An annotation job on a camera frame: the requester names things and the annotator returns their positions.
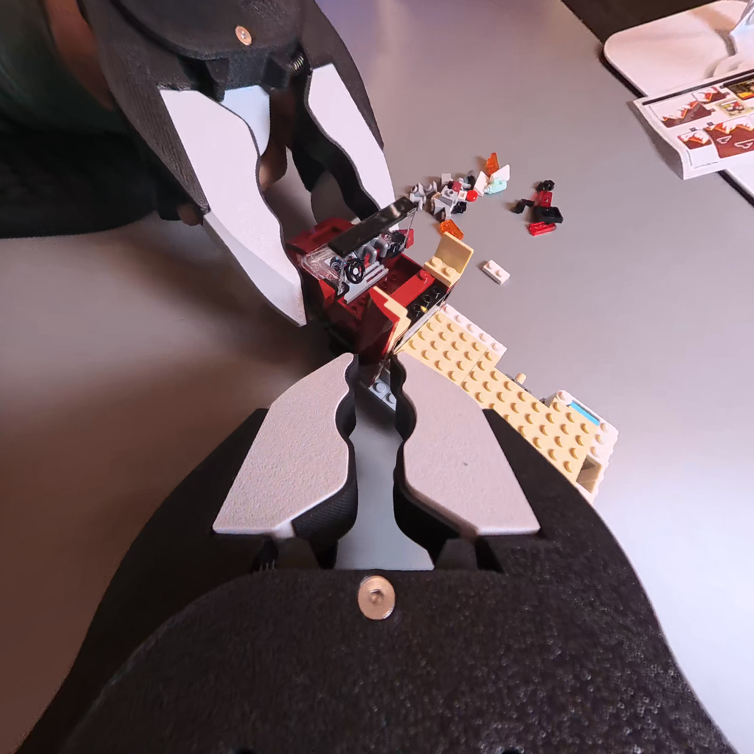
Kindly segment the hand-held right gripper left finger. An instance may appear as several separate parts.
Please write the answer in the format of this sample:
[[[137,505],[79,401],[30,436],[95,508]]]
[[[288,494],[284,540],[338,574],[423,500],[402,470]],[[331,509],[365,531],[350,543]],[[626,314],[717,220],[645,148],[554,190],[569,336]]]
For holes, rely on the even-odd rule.
[[[353,353],[300,379],[269,407],[217,514],[217,534],[296,536],[294,520],[344,487],[346,438],[336,412],[351,392]]]

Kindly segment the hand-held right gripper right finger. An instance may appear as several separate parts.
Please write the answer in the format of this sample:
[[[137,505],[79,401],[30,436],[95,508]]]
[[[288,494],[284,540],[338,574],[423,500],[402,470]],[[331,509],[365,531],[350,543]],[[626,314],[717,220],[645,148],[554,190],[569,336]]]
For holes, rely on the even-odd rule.
[[[536,533],[540,525],[480,405],[404,353],[391,376],[410,499],[468,538]]]

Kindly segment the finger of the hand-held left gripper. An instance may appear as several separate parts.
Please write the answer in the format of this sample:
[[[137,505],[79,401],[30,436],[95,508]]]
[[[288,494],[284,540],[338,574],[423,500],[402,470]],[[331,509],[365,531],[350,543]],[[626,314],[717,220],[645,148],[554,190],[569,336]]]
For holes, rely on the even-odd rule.
[[[395,199],[388,164],[333,64],[313,69],[298,89],[295,164],[307,189],[329,173],[347,207],[364,220]]]
[[[161,95],[209,204],[207,233],[279,313],[306,325],[300,277],[259,184],[270,137],[269,95],[263,88],[229,90],[221,102],[197,90]]]

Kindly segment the red and tan brick truck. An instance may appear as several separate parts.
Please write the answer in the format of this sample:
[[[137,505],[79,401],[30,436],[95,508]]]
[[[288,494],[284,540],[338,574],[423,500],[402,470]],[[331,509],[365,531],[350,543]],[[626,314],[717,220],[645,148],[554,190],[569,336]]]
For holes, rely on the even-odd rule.
[[[401,197],[366,220],[322,221],[288,242],[311,315],[334,350],[359,357],[361,383],[386,407],[396,405],[391,357],[404,351],[498,413],[594,502],[617,430],[570,393],[537,399],[524,375],[499,370],[504,345],[447,302],[474,250],[442,234],[432,257],[415,262],[407,250],[417,211]]]

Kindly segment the printed sticker sheet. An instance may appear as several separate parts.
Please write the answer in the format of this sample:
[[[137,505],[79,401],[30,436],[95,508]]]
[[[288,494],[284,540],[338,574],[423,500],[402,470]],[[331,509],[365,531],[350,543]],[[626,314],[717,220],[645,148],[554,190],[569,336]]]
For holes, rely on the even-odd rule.
[[[632,105],[677,153],[683,179],[752,165],[752,70],[635,99]]]

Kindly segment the grey desk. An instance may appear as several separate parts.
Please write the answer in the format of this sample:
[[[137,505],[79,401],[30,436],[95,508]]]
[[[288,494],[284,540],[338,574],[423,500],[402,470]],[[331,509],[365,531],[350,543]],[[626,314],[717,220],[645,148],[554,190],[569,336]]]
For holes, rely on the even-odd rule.
[[[497,152],[463,217],[453,305],[538,396],[619,431],[596,506],[679,664],[752,752],[752,206],[679,179],[560,2],[322,2],[361,70],[397,192]],[[536,186],[563,222],[528,232]],[[511,278],[482,272],[494,260]],[[327,360],[157,216],[2,241],[2,752],[66,677],[156,506],[240,422]]]

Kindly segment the white desk stand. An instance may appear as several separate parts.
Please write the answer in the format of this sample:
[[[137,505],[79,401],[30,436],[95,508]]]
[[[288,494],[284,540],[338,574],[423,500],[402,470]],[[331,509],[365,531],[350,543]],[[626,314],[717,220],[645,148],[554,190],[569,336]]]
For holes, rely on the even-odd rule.
[[[603,56],[641,95],[679,90],[710,78],[734,54],[728,35],[746,5],[711,2],[614,33]]]

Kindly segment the person's left hand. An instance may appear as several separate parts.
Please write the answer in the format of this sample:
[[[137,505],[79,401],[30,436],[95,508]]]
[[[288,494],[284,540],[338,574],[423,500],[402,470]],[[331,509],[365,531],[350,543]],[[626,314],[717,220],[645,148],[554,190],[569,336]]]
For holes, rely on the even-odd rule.
[[[270,135],[259,167],[259,183],[263,191],[280,180],[287,171],[287,150],[293,143],[296,129],[296,101],[288,90],[270,93]]]

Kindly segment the pile of small loose bricks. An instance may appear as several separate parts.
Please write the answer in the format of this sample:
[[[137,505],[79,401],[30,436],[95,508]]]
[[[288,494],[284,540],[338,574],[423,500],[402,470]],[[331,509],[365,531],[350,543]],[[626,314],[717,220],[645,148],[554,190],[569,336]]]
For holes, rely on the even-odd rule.
[[[478,176],[468,174],[454,180],[450,174],[444,174],[442,185],[436,182],[427,186],[418,183],[411,189],[408,198],[418,209],[429,211],[436,221],[444,221],[453,214],[466,212],[468,204],[482,196],[503,191],[510,176],[509,165],[494,173],[481,171]]]

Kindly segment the green sweatshirt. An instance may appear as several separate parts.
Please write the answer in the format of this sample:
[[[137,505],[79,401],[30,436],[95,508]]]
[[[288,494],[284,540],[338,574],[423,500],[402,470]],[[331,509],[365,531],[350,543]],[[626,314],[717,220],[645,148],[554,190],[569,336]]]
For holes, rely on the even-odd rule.
[[[1,131],[105,130],[108,116],[64,70],[41,2],[1,2]]]

